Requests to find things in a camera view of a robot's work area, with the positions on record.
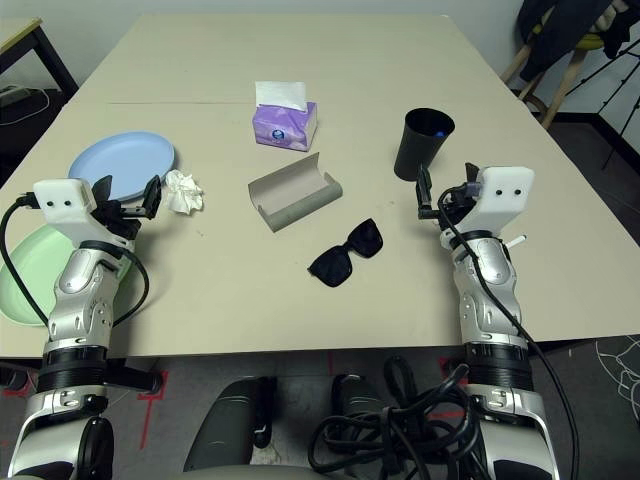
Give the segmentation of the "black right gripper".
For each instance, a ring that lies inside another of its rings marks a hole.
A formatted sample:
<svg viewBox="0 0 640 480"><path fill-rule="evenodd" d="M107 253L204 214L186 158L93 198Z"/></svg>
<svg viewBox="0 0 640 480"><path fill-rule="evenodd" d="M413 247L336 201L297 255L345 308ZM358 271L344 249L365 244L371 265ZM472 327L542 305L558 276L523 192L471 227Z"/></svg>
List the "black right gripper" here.
<svg viewBox="0 0 640 480"><path fill-rule="evenodd" d="M465 163L466 181L475 183L480 168L471 162ZM443 200L444 212L437 207L432 207L431 176L428 168L421 164L416 180L416 196L418 202L418 218L420 220L436 220L442 231L449 227L445 220L447 217L454 225L457 225L475 206L476 201L467 192L465 187L452 187L451 192L445 195Z"/></svg>

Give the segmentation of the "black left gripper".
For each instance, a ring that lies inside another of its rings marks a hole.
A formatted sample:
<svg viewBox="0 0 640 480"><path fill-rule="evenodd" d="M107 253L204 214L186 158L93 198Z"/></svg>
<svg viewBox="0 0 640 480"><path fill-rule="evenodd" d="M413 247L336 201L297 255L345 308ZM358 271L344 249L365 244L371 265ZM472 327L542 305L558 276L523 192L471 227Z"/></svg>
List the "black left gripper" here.
<svg viewBox="0 0 640 480"><path fill-rule="evenodd" d="M162 197L162 182L155 175L147 183L144 190L142 206L123 207L117 200L109 200L112 176L106 175L92 186L92 193L97 202L92 216L107 230L126 240L135 240L141 228L140 218L153 219L156 216Z"/></svg>

